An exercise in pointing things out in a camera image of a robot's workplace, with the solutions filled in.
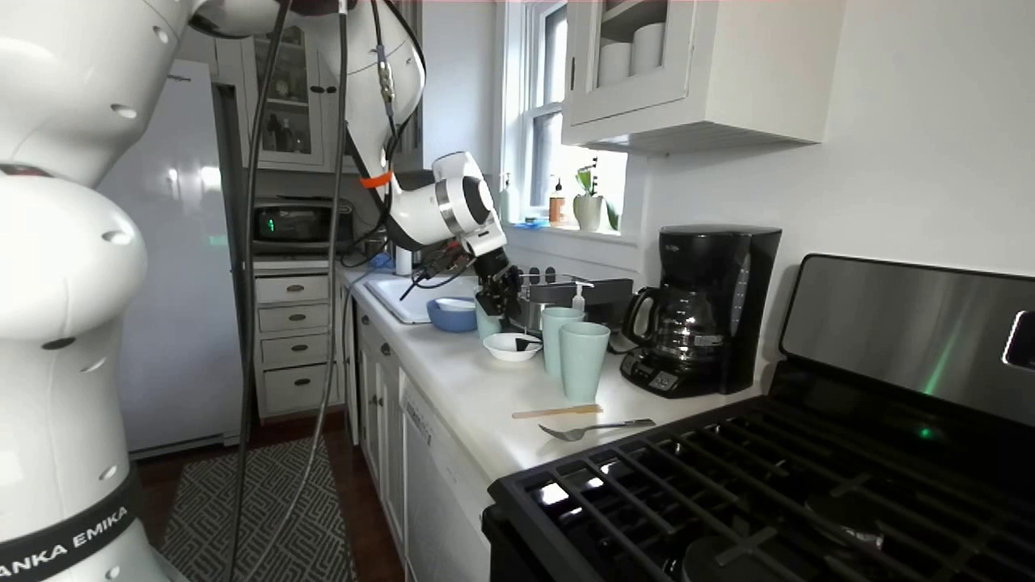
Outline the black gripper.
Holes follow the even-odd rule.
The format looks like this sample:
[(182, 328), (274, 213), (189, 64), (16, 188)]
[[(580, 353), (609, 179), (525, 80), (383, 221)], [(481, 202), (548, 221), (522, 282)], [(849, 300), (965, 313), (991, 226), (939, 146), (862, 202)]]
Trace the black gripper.
[(525, 274), (522, 267), (503, 251), (489, 251), (477, 257), (477, 274), (480, 274), (480, 307), (489, 316), (498, 316), (503, 324), (522, 328), (525, 316), (522, 316), (522, 284)]

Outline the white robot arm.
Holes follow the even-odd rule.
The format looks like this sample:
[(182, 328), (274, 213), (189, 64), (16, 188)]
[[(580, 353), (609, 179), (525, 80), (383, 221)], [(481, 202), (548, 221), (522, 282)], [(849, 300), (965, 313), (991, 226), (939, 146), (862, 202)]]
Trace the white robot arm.
[(481, 303), (504, 300), (504, 229), (477, 157), (438, 157), (415, 190), (387, 161), (424, 95), (424, 54), (387, 0), (2, 0), (0, 582), (179, 577), (136, 519), (117, 397), (147, 240), (101, 177), (148, 126), (183, 33), (260, 37), (285, 23), (314, 33), (341, 78), (390, 240), (463, 243)]

